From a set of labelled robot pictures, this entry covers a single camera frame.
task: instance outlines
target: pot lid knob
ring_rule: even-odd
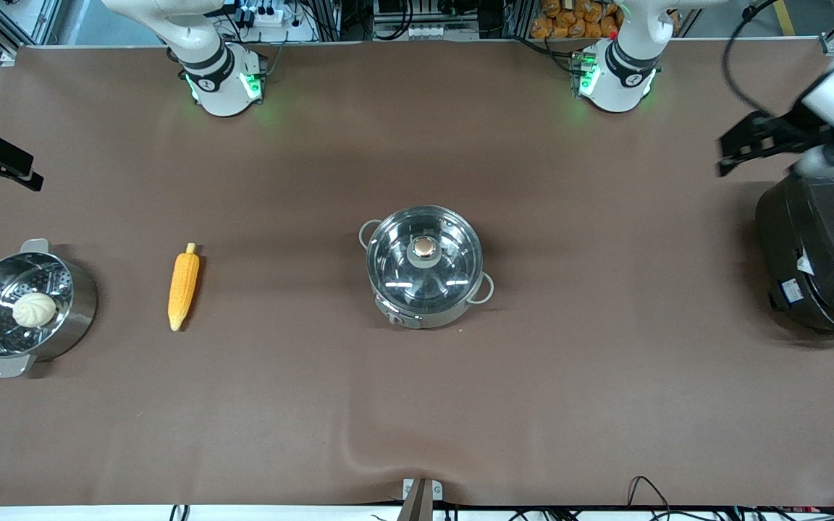
[[[427,258],[437,251],[437,244],[430,237],[417,237],[414,240],[414,253],[417,257]]]

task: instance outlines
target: glass lid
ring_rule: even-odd
[[[417,206],[382,221],[368,242],[368,279],[391,304],[426,315],[472,297],[481,278],[478,235],[454,211]]]

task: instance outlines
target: metal bracket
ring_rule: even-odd
[[[14,55],[2,53],[2,56],[0,56],[0,67],[14,67]]]
[[[404,507],[397,521],[432,521],[433,501],[443,501],[443,484],[427,478],[404,480]]]
[[[826,56],[834,56],[834,42],[830,42],[828,40],[828,36],[825,33],[820,33],[820,45],[823,48],[823,53]]]

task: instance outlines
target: wire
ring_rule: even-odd
[[[172,521],[176,518],[176,511],[179,510],[179,505],[175,504],[172,505],[172,511],[169,512],[169,521]],[[188,512],[192,510],[192,507],[189,507],[187,504],[182,505],[182,515],[179,517],[179,521],[188,521]]]
[[[504,24],[500,24],[497,27],[488,27],[486,30],[482,30],[482,33],[484,34],[484,37],[487,38],[491,35],[491,32],[493,30],[503,30],[503,29],[504,29]]]
[[[723,69],[723,77],[725,78],[725,84],[729,86],[729,90],[732,93],[735,93],[736,98],[741,99],[746,105],[751,106],[753,109],[758,110],[760,112],[764,112],[764,114],[774,117],[774,114],[771,113],[770,110],[766,109],[761,103],[758,103],[751,96],[747,95],[744,91],[742,91],[741,87],[738,86],[736,79],[732,77],[732,69],[729,67],[729,55],[732,53],[732,45],[736,42],[736,38],[738,38],[738,34],[745,29],[745,26],[749,24],[749,22],[758,16],[758,13],[765,10],[771,4],[774,4],[777,0],[764,0],[764,3],[759,4],[759,6],[748,6],[742,11],[742,21],[738,23],[738,26],[732,32],[732,36],[729,37],[729,41],[725,44],[725,49],[723,49],[723,59],[721,60],[720,66]]]
[[[282,55],[282,49],[285,49],[285,44],[288,43],[288,31],[285,32],[285,40],[282,42],[281,46],[279,46],[279,50],[275,53],[275,59],[272,60],[272,67],[266,70],[266,77],[272,76],[272,73],[275,72],[275,66],[279,63],[279,56]]]
[[[522,38],[520,36],[510,34],[507,37],[507,39],[516,40],[517,42],[520,42],[520,43],[524,44],[524,46],[527,46],[530,49],[533,49],[534,51],[536,51],[537,53],[540,53],[542,55],[549,55],[549,53],[550,53],[550,50],[543,49],[542,47],[537,46],[535,43],[530,42],[530,40],[527,40],[526,38]],[[554,52],[554,51],[552,51],[552,55],[559,56],[559,57],[572,57],[572,53],[563,53],[563,52]]]
[[[356,0],[356,17],[358,19],[358,23],[360,23],[360,27],[362,27],[362,38],[365,39],[365,35],[368,34],[371,36],[371,29],[368,28],[368,9],[365,6],[365,0]]]
[[[231,22],[231,27],[234,28],[234,36],[236,36],[237,42],[243,43],[243,39],[240,37],[240,30],[237,29],[237,24],[234,23],[234,19],[231,17],[231,14],[224,11],[224,16],[227,17],[227,21]]]
[[[690,517],[691,519],[697,519],[698,521],[709,521],[708,517],[691,514],[690,512],[684,512],[683,510],[669,510],[662,512],[662,514],[655,515],[652,519],[649,519],[649,521],[659,521],[660,519],[665,519],[666,517],[672,517],[672,515],[684,515],[684,517]]]
[[[401,36],[404,36],[404,33],[410,29],[410,24],[414,21],[414,7],[411,6],[410,0],[401,0],[401,24],[397,27],[394,33],[391,33],[391,36],[379,36],[378,34],[374,34],[374,38],[377,40],[384,40],[388,42],[390,40],[397,40]]]
[[[629,492],[626,496],[626,507],[632,507],[633,499],[636,497],[636,489],[639,488],[639,482],[645,481],[649,484],[649,487],[652,487],[652,490],[658,494],[660,500],[662,500],[662,504],[665,505],[665,510],[671,512],[671,507],[668,505],[668,500],[665,498],[665,495],[659,491],[658,487],[652,482],[652,479],[648,479],[645,475],[637,475],[635,478],[629,481]]]
[[[784,512],[783,510],[780,510],[779,508],[778,508],[778,515],[780,515],[784,519],[787,519],[787,521],[797,521],[796,519],[791,517],[789,514],[787,514],[787,512]]]
[[[559,62],[558,57],[556,57],[555,53],[552,52],[552,49],[549,48],[549,39],[548,38],[543,38],[542,43],[544,44],[544,46],[546,46],[546,52],[549,53],[549,57],[552,59],[552,63],[554,63],[556,67],[558,67],[559,69],[565,70],[565,72],[568,72],[572,76],[579,76],[582,73],[582,72],[580,72],[580,70],[574,70],[574,69],[568,68],[565,65],[563,65],[562,62]]]
[[[304,9],[302,7],[301,10],[304,11],[304,16],[307,17],[307,19],[308,19],[308,25],[311,25],[311,20],[314,20],[314,23],[316,23],[317,26],[320,27],[321,29],[328,30],[330,33],[338,32],[338,33],[340,33],[340,37],[343,36],[343,33],[340,32],[340,30],[334,29],[333,27],[330,27],[327,24],[324,24],[323,22],[321,22],[321,20],[318,20],[317,17],[314,17],[313,14],[309,17],[307,9]]]

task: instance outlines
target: label sticker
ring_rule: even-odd
[[[784,298],[787,299],[788,304],[804,299],[804,293],[800,290],[800,284],[797,284],[797,279],[782,281],[780,288],[784,291]]]

